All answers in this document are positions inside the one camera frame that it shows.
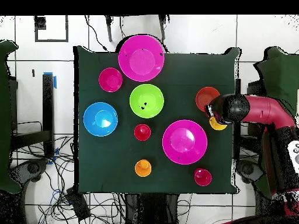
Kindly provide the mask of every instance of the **yellow bowl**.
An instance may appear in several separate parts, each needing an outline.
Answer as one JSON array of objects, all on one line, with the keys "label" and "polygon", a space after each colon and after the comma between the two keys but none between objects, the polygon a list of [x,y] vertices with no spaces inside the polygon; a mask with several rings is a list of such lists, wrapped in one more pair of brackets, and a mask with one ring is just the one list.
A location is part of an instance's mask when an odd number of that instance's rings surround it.
[{"label": "yellow bowl", "polygon": [[216,131],[222,131],[227,127],[226,124],[219,124],[216,121],[215,117],[210,117],[209,123],[210,123],[211,127]]}]

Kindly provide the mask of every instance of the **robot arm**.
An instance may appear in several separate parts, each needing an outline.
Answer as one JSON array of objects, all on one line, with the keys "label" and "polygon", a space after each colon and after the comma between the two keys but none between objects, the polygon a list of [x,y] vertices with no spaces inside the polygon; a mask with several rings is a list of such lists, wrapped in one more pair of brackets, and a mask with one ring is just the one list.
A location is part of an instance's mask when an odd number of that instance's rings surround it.
[{"label": "robot arm", "polygon": [[[272,197],[280,196],[285,204],[294,202],[294,197],[287,198],[290,193],[299,195],[299,131],[284,106],[268,97],[227,94],[212,100],[206,113],[219,124],[245,122],[266,126],[263,152]],[[298,198],[295,201],[299,213]]]}]

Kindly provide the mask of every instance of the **dark green cloth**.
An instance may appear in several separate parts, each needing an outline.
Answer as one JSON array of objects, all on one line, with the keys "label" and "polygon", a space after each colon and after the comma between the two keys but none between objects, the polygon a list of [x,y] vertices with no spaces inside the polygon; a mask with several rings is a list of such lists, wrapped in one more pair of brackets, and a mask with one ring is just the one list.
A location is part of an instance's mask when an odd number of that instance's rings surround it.
[{"label": "dark green cloth", "polygon": [[[267,97],[281,100],[295,118],[299,89],[299,55],[286,54],[279,47],[271,47],[266,50],[266,59],[258,63],[257,68],[264,81]],[[264,157],[262,168],[266,171]],[[272,197],[266,175],[256,182],[256,186],[265,196]]]},{"label": "dark green cloth", "polygon": [[11,96],[8,82],[8,54],[17,49],[11,41],[0,41],[0,190],[19,193],[20,185],[9,177],[12,134]]},{"label": "dark green cloth", "polygon": [[[89,52],[77,47],[79,54],[79,191],[120,193],[236,193],[231,184],[232,126],[223,131],[213,130],[208,117],[196,104],[196,93],[213,86],[222,95],[234,93],[234,64],[239,49],[226,55],[165,54],[160,74],[145,83],[159,87],[164,94],[164,107],[154,118],[136,116],[129,105],[132,90],[140,85],[122,72],[123,84],[114,93],[103,91],[99,74],[108,67],[121,71],[116,53]],[[113,106],[119,116],[115,131],[105,137],[92,136],[84,127],[86,108],[95,102]],[[177,120],[192,120],[203,127],[208,147],[196,163],[183,166],[170,161],[162,149],[166,128]],[[134,137],[138,124],[151,127],[150,138],[141,142]],[[136,175],[134,166],[147,159],[152,172],[147,177]],[[209,170],[212,182],[206,187],[194,181],[198,167]]]}]

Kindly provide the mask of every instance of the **magenta bowl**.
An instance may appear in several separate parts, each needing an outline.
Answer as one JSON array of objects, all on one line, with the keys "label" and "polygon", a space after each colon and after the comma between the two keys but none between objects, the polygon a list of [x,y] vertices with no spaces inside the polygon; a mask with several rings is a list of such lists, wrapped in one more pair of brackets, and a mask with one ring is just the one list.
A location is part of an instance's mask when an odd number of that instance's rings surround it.
[{"label": "magenta bowl", "polygon": [[99,76],[100,87],[106,92],[117,91],[123,83],[123,77],[121,73],[114,68],[104,69]]},{"label": "magenta bowl", "polygon": [[173,122],[164,132],[162,146],[166,156],[180,165],[197,162],[207,149],[207,136],[198,123],[190,120]]},{"label": "magenta bowl", "polygon": [[119,66],[123,73],[137,82],[156,77],[164,64],[160,42],[148,35],[136,35],[126,40],[119,51]]}]

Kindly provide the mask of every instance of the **small red bowl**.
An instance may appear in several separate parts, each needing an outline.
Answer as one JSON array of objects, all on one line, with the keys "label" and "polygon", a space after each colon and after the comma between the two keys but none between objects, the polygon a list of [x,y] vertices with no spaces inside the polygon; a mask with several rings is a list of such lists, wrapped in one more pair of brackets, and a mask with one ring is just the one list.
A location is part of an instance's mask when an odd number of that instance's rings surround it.
[{"label": "small red bowl", "polygon": [[199,110],[204,111],[204,107],[209,105],[220,93],[213,87],[203,87],[196,95],[195,102]]},{"label": "small red bowl", "polygon": [[134,129],[134,136],[139,141],[147,140],[151,135],[151,129],[146,124],[138,124]]},{"label": "small red bowl", "polygon": [[212,175],[206,169],[196,169],[194,171],[194,180],[199,186],[207,186],[212,181]]}]

